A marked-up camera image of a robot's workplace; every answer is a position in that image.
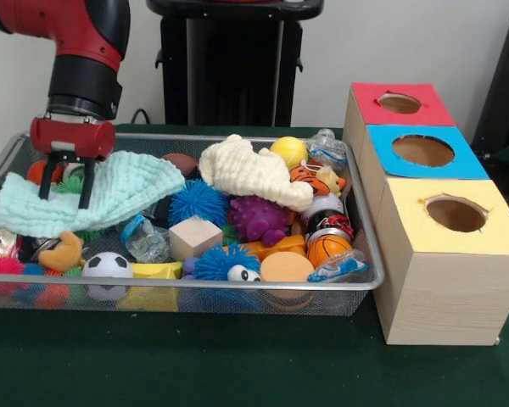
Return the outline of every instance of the stacked wooden boxes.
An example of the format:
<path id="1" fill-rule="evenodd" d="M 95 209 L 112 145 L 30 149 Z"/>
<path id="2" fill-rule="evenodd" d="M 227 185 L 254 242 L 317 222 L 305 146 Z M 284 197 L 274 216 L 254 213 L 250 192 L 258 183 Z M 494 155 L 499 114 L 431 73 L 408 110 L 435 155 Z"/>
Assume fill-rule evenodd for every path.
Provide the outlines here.
<path id="1" fill-rule="evenodd" d="M 491 345 L 509 314 L 509 208 L 430 85 L 354 83 L 352 147 L 387 269 L 389 344 Z"/>

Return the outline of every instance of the wire mesh basket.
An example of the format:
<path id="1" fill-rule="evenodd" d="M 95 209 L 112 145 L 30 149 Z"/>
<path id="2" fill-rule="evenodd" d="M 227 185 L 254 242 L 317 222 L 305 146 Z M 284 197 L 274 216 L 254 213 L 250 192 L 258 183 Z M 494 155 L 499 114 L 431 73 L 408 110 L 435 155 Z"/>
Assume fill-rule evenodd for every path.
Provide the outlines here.
<path id="1" fill-rule="evenodd" d="M 209 145 L 224 139 L 211 136 L 118 134 L 115 151 L 148 153 L 157 157 L 180 152 L 198 159 Z M 269 147 L 276 139 L 256 137 L 249 140 L 254 150 L 258 151 Z M 355 229 L 353 248 L 366 255 L 369 269 L 349 274 L 344 282 L 244 283 L 0 275 L 0 308 L 352 315 L 367 292 L 383 282 L 384 269 L 355 159 L 348 150 L 348 169 L 339 175 L 350 186 L 345 202 L 351 225 Z M 44 158 L 32 148 L 26 134 L 14 137 L 0 155 L 0 188 L 10 171 L 25 176 L 31 164 Z M 105 251 L 122 254 L 133 261 L 115 231 L 87 243 L 84 257 L 88 259 Z M 89 287 L 117 290 L 121 293 L 120 299 L 95 301 L 88 295 Z"/>

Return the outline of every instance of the light blue towel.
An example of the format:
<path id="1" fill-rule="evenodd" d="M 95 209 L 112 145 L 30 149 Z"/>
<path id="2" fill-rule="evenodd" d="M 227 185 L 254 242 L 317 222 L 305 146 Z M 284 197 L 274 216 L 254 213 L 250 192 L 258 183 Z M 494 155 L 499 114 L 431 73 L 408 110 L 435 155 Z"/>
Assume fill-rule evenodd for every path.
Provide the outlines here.
<path id="1" fill-rule="evenodd" d="M 169 161 L 119 151 L 97 164 L 91 203 L 78 209 L 79 195 L 51 191 L 38 197 L 39 187 L 8 174 L 0 192 L 0 227 L 24 236 L 58 237 L 62 231 L 95 231 L 138 214 L 185 185 Z"/>

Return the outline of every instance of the yellow ball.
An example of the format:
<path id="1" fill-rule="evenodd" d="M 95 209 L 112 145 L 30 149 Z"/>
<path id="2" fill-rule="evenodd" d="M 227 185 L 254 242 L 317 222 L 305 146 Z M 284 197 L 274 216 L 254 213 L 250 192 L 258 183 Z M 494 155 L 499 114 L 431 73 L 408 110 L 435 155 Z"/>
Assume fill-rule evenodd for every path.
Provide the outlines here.
<path id="1" fill-rule="evenodd" d="M 296 137 L 282 137 L 271 145 L 270 150 L 285 160 L 288 170 L 300 165 L 303 159 L 307 161 L 309 158 L 307 148 Z"/>

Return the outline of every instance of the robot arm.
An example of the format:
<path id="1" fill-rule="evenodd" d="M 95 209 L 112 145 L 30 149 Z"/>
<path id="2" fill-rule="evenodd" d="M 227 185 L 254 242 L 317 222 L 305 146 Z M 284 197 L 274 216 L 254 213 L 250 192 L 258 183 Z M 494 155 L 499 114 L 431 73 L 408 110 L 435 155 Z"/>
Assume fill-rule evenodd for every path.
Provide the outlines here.
<path id="1" fill-rule="evenodd" d="M 58 162 L 86 165 L 80 208 L 90 200 L 96 160 L 115 143 L 117 82 L 130 35 L 128 0 L 0 0 L 0 31 L 51 39 L 57 46 L 45 115 L 31 125 L 33 147 L 48 154 L 40 198 Z"/>

